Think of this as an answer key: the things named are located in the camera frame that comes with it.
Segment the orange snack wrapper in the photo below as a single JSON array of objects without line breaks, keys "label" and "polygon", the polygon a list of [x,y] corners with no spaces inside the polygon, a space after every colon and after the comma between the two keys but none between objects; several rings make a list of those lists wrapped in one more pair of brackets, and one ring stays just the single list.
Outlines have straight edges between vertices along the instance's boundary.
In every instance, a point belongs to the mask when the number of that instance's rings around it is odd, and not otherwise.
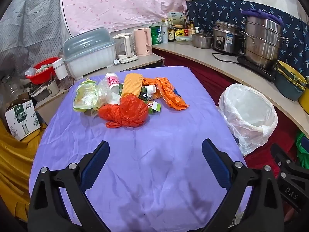
[{"label": "orange snack wrapper", "polygon": [[167,78],[143,78],[143,86],[154,85],[156,93],[152,97],[153,100],[163,98],[165,103],[177,110],[184,110],[189,107],[181,96],[175,93],[174,86]]}]

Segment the red plastic basin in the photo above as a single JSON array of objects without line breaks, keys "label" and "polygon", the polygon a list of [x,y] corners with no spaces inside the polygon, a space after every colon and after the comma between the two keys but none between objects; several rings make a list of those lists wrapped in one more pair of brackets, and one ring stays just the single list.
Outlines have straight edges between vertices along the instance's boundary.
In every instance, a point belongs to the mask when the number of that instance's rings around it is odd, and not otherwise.
[{"label": "red plastic basin", "polygon": [[44,69],[43,71],[39,72],[38,74],[35,74],[33,76],[27,76],[26,78],[29,79],[33,84],[35,85],[40,85],[40,84],[44,84],[45,82],[48,82],[51,78],[51,75],[53,77],[56,76],[55,74],[55,70],[52,66],[52,64],[57,61],[59,58],[57,57],[51,57],[49,59],[46,59],[44,61],[41,61],[40,63],[34,65],[35,69],[40,69],[42,66],[44,65],[51,65],[50,67]]}]

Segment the dish rack with grey lid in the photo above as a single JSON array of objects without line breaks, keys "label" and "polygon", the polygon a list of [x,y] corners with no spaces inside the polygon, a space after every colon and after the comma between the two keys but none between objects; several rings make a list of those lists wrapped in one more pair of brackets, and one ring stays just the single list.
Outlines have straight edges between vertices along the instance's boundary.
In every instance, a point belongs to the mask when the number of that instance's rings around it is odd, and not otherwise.
[{"label": "dish rack with grey lid", "polygon": [[65,64],[78,80],[84,75],[114,65],[115,41],[106,28],[97,28],[67,39],[63,44]]}]

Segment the large steel steamer pot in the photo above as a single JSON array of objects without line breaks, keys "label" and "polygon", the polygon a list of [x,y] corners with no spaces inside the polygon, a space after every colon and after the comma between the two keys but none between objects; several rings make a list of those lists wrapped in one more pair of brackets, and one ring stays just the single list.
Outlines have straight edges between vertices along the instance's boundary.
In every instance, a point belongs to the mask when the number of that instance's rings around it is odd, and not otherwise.
[{"label": "large steel steamer pot", "polygon": [[255,65],[271,71],[279,58],[283,42],[289,39],[282,35],[283,27],[268,19],[247,17],[244,35],[244,56]]}]

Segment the yellow cloth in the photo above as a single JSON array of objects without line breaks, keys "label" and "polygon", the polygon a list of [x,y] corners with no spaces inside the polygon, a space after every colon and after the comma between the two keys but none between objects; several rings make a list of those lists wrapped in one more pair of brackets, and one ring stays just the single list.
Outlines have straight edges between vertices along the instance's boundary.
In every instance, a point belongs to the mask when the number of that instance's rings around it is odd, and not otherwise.
[{"label": "yellow cloth", "polygon": [[30,204],[30,172],[46,127],[42,123],[38,130],[18,141],[1,123],[1,198],[10,213],[24,222]]}]

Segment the black induction cooker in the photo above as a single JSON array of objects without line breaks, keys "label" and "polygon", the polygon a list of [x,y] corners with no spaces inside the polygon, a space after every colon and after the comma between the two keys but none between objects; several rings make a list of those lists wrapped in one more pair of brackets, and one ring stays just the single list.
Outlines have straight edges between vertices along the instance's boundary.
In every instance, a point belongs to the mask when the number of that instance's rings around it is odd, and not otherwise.
[{"label": "black induction cooker", "polygon": [[252,72],[258,74],[259,76],[263,77],[264,79],[273,82],[274,81],[274,71],[268,71],[266,69],[263,69],[254,63],[248,61],[244,56],[237,58],[238,63]]}]

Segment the clear plastic bag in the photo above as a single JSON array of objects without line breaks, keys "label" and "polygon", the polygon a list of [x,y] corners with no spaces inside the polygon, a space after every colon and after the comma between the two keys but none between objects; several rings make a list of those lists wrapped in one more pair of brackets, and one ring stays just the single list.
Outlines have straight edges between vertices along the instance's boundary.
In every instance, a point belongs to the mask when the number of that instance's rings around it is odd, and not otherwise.
[{"label": "clear plastic bag", "polygon": [[119,95],[119,84],[112,84],[112,87],[110,87],[107,78],[104,78],[98,83],[97,94],[98,100],[95,105],[97,109],[107,104],[120,104],[121,96]]}]

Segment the red cap sauce bottle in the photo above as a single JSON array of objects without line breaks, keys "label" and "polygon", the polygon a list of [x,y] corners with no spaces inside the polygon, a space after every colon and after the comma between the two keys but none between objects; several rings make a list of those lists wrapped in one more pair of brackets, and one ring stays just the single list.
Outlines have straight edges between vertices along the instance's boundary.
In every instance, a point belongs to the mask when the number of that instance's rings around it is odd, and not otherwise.
[{"label": "red cap sauce bottle", "polygon": [[188,25],[186,22],[186,17],[183,18],[183,30],[184,30],[184,35],[188,36]]}]

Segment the purple tablecloth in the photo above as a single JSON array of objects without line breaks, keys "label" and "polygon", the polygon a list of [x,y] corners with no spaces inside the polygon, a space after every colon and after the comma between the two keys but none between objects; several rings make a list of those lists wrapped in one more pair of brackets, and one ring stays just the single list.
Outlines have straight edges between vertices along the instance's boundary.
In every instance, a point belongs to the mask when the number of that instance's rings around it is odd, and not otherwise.
[{"label": "purple tablecloth", "polygon": [[112,231],[189,231],[207,224],[226,190],[202,154],[210,139],[234,161],[244,158],[215,103],[187,67],[141,69],[145,78],[167,78],[188,105],[161,111],[138,128],[107,128],[105,121],[73,110],[70,88],[48,123],[30,173],[34,187],[44,166],[64,169],[105,140],[110,156],[86,192]]}]

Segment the green white plastic bag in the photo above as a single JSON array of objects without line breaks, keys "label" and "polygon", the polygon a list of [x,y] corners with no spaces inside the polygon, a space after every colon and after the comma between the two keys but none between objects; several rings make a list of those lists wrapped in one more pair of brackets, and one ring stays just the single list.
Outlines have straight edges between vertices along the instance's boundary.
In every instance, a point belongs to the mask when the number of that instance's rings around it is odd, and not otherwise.
[{"label": "green white plastic bag", "polygon": [[73,110],[86,112],[96,108],[98,102],[97,82],[87,78],[76,89],[76,96],[73,101]]}]

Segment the green tin can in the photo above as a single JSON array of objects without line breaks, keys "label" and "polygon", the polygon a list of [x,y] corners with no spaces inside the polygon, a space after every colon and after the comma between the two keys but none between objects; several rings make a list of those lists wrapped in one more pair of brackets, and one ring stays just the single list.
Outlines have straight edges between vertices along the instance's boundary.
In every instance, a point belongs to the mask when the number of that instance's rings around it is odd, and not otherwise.
[{"label": "green tin can", "polygon": [[151,26],[151,40],[152,44],[160,44],[162,43],[162,34],[161,34],[161,27],[160,26]]}]

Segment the steel rice cooker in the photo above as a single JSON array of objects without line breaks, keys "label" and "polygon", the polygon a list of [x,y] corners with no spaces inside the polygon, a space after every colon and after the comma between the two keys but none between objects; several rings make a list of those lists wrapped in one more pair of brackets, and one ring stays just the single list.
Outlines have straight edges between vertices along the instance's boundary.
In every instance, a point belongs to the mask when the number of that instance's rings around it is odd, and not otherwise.
[{"label": "steel rice cooker", "polygon": [[216,21],[213,26],[213,49],[230,55],[238,55],[244,42],[239,26]]}]

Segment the small steel pot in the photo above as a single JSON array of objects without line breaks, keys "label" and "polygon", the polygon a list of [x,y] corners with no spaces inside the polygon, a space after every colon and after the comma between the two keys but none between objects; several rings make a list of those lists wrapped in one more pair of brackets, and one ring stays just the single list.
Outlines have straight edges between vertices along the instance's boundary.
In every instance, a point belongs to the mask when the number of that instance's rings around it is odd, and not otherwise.
[{"label": "small steel pot", "polygon": [[192,45],[200,49],[209,49],[212,47],[213,36],[210,34],[193,34]]}]

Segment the purple towel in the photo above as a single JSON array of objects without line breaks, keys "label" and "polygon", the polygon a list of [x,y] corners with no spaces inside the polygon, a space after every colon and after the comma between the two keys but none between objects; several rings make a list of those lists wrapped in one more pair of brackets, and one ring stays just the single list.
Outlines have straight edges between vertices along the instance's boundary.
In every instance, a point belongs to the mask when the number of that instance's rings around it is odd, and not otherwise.
[{"label": "purple towel", "polygon": [[268,19],[271,20],[273,22],[276,22],[277,24],[279,24],[280,26],[284,26],[284,22],[282,19],[276,17],[275,15],[272,14],[268,14],[267,12],[263,12],[261,10],[258,9],[247,9],[247,10],[242,10],[240,12],[242,15],[244,16],[252,16],[252,17],[257,17],[260,19]]}]

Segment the green milk carton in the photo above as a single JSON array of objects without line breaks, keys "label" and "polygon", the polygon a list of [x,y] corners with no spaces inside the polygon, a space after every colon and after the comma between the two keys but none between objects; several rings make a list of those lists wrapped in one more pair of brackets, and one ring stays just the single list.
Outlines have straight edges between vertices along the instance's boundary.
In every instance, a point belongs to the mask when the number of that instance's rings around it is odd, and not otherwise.
[{"label": "green milk carton", "polygon": [[139,98],[143,101],[151,101],[154,99],[154,95],[157,89],[155,85],[143,86],[140,91]]}]

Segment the yellow seasoning packet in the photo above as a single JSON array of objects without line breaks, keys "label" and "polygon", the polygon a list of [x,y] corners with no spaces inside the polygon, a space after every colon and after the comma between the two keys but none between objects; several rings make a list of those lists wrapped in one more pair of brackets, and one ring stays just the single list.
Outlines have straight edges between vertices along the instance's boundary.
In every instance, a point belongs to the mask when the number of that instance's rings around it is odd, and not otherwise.
[{"label": "yellow seasoning packet", "polygon": [[181,37],[185,35],[185,30],[184,29],[176,29],[175,30],[175,37]]}]

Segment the yellow saucepan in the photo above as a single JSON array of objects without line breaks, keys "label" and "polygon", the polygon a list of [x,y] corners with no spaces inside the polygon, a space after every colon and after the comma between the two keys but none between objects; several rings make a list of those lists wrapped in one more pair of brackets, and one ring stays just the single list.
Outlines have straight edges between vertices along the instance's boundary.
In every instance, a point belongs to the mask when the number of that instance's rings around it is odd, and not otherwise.
[{"label": "yellow saucepan", "polygon": [[300,106],[304,109],[304,111],[309,114],[309,88],[306,87],[303,94],[298,99]]}]

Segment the white glass electric kettle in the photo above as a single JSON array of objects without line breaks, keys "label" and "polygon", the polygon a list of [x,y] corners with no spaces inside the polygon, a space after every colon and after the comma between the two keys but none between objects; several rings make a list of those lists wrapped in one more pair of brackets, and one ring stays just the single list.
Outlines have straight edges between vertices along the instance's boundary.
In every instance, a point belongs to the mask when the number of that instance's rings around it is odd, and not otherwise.
[{"label": "white glass electric kettle", "polygon": [[120,33],[113,37],[119,63],[125,64],[138,60],[135,55],[135,46],[132,44],[130,33]]}]

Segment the white green cardboard box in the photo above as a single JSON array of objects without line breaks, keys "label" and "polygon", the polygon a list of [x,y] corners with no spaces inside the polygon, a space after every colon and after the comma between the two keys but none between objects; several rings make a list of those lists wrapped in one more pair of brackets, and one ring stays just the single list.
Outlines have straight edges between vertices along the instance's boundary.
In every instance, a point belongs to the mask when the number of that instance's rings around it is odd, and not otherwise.
[{"label": "white green cardboard box", "polygon": [[32,100],[17,104],[5,112],[11,135],[18,141],[40,128]]}]

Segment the white thermos bottle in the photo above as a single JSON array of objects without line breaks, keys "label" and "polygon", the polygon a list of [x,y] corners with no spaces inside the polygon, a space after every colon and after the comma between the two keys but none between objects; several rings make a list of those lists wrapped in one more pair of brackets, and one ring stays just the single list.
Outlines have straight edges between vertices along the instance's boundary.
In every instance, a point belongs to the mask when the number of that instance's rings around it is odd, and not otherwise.
[{"label": "white thermos bottle", "polygon": [[162,43],[168,43],[168,26],[166,24],[161,25]]}]

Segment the pink dotted curtain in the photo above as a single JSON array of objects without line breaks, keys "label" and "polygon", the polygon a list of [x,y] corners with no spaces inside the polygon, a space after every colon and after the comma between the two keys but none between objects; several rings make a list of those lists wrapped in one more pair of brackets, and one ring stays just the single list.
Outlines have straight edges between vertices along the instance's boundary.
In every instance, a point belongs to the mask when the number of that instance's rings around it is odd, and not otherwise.
[{"label": "pink dotted curtain", "polygon": [[104,27],[109,32],[155,24],[183,12],[187,0],[60,0],[70,35]]}]

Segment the stacked yellow teal basins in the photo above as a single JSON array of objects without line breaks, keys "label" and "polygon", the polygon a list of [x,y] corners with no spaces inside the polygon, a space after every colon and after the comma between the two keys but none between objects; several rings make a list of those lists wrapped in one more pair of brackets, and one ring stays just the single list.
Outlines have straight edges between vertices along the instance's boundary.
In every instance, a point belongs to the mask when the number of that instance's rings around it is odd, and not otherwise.
[{"label": "stacked yellow teal basins", "polygon": [[275,66],[274,84],[284,97],[294,102],[301,97],[307,87],[306,78],[280,60]]}]

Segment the beige mug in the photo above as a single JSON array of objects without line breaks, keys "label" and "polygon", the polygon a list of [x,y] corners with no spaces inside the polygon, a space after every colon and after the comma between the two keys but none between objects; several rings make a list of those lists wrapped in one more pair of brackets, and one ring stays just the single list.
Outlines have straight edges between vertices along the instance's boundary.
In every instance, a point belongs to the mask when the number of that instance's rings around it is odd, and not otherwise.
[{"label": "beige mug", "polygon": [[56,96],[60,91],[56,80],[49,81],[46,87],[51,97]]}]

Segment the white lined trash bin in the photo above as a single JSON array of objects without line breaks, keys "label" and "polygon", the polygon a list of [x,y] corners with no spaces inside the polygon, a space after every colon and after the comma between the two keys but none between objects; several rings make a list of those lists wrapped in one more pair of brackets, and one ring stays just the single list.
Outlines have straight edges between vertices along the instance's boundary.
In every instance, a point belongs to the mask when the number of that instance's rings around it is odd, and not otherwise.
[{"label": "white lined trash bin", "polygon": [[265,145],[278,124],[274,105],[259,91],[239,83],[223,91],[218,111],[238,139],[243,156]]}]

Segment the white carton on shelf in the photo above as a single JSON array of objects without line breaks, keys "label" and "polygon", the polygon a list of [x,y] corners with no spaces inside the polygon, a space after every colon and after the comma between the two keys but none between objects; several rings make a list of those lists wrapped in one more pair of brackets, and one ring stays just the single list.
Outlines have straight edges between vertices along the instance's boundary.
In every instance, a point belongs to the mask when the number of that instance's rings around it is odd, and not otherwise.
[{"label": "white carton on shelf", "polygon": [[171,20],[173,25],[183,25],[182,12],[168,12],[167,17]]}]

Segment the dark soy sauce bottle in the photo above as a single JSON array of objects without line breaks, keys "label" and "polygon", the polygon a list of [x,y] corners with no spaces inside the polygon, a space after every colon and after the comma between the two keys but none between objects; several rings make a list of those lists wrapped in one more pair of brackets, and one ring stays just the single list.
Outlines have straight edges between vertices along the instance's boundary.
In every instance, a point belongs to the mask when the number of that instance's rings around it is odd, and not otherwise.
[{"label": "dark soy sauce bottle", "polygon": [[171,19],[168,20],[168,41],[175,41],[174,28]]}]

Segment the navy floral cloth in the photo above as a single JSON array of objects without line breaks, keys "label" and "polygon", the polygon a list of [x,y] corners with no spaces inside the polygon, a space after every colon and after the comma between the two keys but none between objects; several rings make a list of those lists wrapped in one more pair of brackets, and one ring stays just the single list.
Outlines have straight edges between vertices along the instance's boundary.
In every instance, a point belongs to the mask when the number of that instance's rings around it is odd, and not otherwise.
[{"label": "navy floral cloth", "polygon": [[308,76],[308,23],[274,7],[244,0],[190,0],[186,2],[189,20],[206,33],[213,32],[216,21],[245,29],[248,19],[270,19],[281,27],[279,60]]}]

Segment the pink electric kettle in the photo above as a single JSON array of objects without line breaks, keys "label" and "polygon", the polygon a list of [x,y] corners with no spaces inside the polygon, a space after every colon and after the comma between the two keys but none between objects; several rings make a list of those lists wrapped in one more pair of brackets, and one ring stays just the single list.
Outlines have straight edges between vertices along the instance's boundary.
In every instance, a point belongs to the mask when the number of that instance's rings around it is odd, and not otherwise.
[{"label": "pink electric kettle", "polygon": [[152,54],[151,29],[149,27],[134,29],[134,38],[138,57]]}]

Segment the pink white paper cup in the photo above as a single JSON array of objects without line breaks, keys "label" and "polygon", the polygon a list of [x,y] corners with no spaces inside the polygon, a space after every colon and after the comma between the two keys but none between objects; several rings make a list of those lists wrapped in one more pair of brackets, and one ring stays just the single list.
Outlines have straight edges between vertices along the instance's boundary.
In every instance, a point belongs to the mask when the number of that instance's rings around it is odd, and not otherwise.
[{"label": "pink white paper cup", "polygon": [[119,86],[119,78],[116,73],[109,72],[105,75],[105,78],[107,79],[107,83],[110,89],[115,86]]}]

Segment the orange foam net sleeve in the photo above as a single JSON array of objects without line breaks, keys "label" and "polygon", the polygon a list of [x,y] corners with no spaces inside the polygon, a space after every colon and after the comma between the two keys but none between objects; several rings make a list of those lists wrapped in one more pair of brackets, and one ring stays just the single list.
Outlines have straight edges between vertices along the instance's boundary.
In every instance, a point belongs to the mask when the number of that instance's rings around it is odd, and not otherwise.
[{"label": "orange foam net sleeve", "polygon": [[121,96],[124,97],[128,94],[139,96],[142,84],[143,84],[143,76],[141,74],[138,73],[127,74],[124,79]]}]

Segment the green orange juice box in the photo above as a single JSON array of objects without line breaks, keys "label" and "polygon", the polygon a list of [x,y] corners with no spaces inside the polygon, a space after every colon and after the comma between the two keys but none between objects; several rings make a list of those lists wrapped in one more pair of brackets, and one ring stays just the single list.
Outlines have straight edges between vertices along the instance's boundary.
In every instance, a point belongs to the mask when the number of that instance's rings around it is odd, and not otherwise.
[{"label": "green orange juice box", "polygon": [[148,101],[146,104],[148,107],[148,114],[150,115],[161,111],[161,104],[156,101]]}]

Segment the white blender cup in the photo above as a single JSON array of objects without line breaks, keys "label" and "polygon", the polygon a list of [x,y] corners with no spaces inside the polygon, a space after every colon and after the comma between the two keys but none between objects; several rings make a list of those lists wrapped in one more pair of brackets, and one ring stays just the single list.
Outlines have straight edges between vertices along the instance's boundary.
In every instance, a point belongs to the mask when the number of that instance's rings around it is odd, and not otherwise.
[{"label": "white blender cup", "polygon": [[72,86],[72,82],[67,72],[64,60],[62,58],[57,59],[55,62],[52,63],[52,67],[63,89],[69,89]]}]

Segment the red plastic bag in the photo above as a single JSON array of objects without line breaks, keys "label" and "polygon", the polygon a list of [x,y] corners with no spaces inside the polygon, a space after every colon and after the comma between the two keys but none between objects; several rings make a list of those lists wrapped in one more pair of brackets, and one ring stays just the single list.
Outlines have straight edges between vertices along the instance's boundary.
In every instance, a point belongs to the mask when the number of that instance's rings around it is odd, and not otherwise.
[{"label": "red plastic bag", "polygon": [[122,97],[120,104],[106,104],[98,110],[107,128],[139,127],[148,117],[147,104],[133,94]]}]

